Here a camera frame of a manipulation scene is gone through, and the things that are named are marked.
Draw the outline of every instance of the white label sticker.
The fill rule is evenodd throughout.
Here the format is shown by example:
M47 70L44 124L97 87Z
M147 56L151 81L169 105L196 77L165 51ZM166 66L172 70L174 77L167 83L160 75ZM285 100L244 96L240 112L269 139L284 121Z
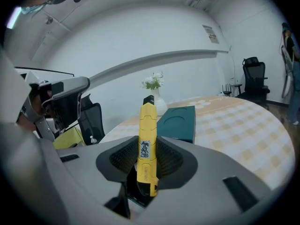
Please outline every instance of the white label sticker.
M140 158L151 158L151 143L149 140L141 140Z

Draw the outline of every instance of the plastic bottle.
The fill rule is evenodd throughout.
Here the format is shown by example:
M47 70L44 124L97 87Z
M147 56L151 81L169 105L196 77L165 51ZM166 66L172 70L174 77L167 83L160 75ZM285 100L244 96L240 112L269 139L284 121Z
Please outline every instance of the plastic bottle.
M95 143L97 143L97 140L95 138L93 138L93 136L90 136L90 142L92 144L95 144Z

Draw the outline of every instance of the yellow-green cloth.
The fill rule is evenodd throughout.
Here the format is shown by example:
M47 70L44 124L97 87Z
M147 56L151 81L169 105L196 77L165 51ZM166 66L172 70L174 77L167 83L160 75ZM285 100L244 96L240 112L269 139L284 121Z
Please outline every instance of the yellow-green cloth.
M81 131L77 129L76 127L73 127L69 129L67 132L64 132L62 135L60 135L54 142L54 148L55 149L66 149L71 147L74 143L82 143L83 141L83 135L81 134Z

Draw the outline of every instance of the checkered tablecloth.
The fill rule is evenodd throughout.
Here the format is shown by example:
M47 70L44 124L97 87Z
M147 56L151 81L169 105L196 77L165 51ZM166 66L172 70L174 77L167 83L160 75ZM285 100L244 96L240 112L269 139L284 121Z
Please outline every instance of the checkered tablecloth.
M168 107L195 106L195 144L227 154L271 189L290 178L295 154L288 132L264 108L234 97L198 97ZM110 131L101 143L138 135L139 116Z

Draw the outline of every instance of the yellow utility knife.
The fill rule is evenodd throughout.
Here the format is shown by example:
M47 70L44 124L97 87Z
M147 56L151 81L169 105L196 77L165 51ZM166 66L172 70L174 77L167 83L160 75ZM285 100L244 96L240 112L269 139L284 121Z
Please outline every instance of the yellow utility knife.
M157 110L154 97L146 97L141 107L139 130L139 156L137 158L137 186L144 196L157 195L156 137Z

